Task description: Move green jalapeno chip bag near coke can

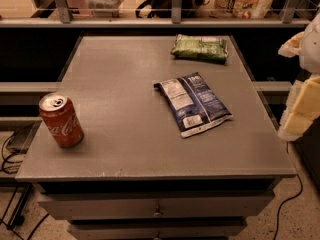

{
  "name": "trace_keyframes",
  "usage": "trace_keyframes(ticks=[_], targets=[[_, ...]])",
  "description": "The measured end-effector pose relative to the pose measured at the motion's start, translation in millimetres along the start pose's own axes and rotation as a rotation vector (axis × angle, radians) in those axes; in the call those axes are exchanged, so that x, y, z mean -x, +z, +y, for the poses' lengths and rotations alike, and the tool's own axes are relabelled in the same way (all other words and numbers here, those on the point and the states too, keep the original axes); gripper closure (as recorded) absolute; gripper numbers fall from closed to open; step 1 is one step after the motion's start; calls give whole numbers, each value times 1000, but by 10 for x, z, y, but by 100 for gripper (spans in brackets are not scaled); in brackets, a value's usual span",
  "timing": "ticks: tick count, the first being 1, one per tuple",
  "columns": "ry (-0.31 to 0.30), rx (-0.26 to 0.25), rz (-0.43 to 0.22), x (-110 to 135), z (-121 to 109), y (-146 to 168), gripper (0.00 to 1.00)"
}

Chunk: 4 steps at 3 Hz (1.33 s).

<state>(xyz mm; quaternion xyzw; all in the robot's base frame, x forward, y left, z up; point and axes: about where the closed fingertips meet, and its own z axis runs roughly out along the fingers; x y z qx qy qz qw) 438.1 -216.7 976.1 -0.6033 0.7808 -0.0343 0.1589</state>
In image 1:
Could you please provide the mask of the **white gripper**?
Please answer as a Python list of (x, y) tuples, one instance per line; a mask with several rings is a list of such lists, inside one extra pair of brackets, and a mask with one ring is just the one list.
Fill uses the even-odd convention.
[(280, 120), (278, 136), (291, 142), (302, 137), (313, 121), (320, 117), (320, 14), (304, 32), (282, 44), (278, 54), (287, 58), (299, 56), (300, 67), (312, 74), (305, 81), (294, 82)]

